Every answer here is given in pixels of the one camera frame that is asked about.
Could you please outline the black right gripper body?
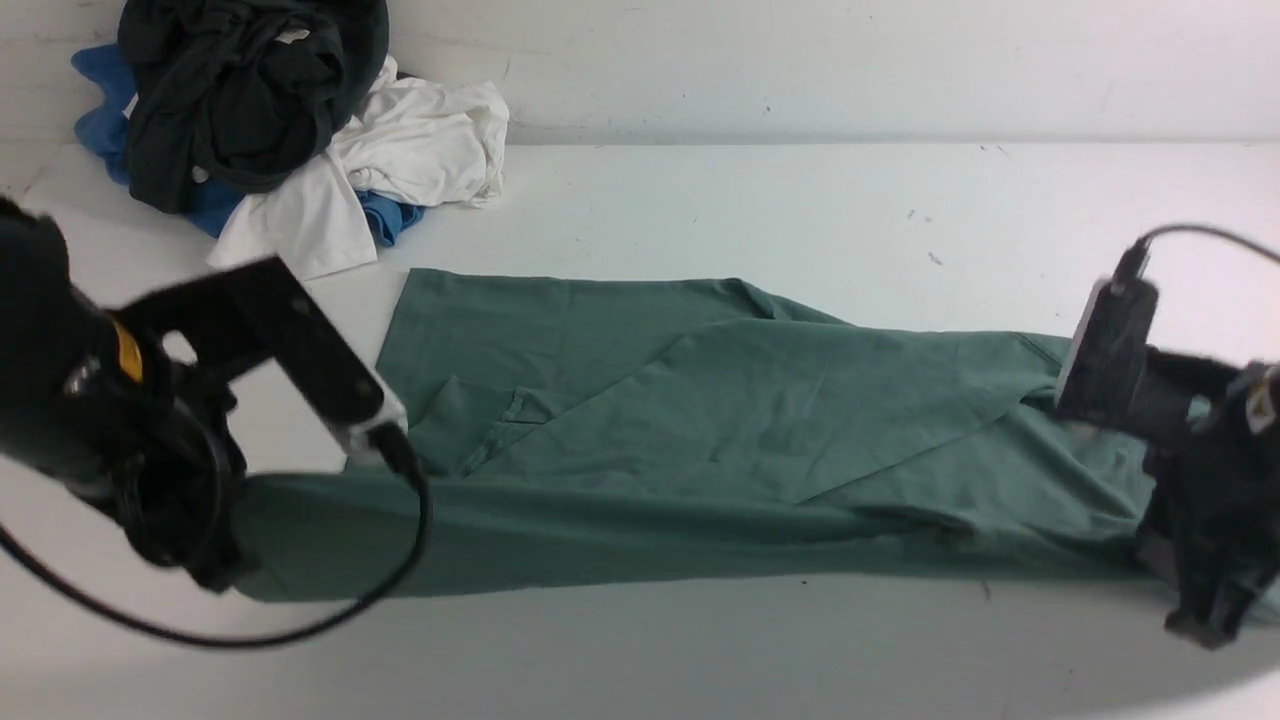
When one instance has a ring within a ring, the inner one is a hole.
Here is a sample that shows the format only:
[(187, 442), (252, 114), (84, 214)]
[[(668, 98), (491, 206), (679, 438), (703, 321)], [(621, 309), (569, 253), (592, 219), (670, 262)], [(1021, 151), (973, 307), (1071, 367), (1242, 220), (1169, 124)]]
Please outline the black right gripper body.
[(1178, 593), (1165, 630), (1221, 650), (1277, 580), (1277, 366), (1247, 366), (1146, 466), (1156, 487), (1135, 560)]

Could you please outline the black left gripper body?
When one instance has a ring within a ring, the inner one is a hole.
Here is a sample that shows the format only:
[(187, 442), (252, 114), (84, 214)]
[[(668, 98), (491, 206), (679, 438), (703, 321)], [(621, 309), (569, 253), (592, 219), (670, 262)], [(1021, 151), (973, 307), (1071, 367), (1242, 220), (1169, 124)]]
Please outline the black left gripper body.
[(90, 393), (123, 410), (124, 445), (102, 475), (111, 514), (132, 550), (161, 569), (182, 570), (205, 591), (223, 593), (251, 569), (230, 515), (246, 462), (230, 437), (237, 405), (218, 369), (161, 354), (136, 382), (101, 354), (90, 357)]

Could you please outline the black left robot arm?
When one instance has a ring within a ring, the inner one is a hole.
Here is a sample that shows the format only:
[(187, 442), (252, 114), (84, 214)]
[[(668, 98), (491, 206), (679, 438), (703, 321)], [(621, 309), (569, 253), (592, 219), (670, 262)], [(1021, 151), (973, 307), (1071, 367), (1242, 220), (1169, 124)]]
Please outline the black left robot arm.
[(146, 562), (212, 592), (255, 571), (232, 529), (246, 461), (229, 386), (268, 351), (224, 284), (100, 307), (56, 222), (4, 199), (1, 291), (3, 455), (114, 521)]

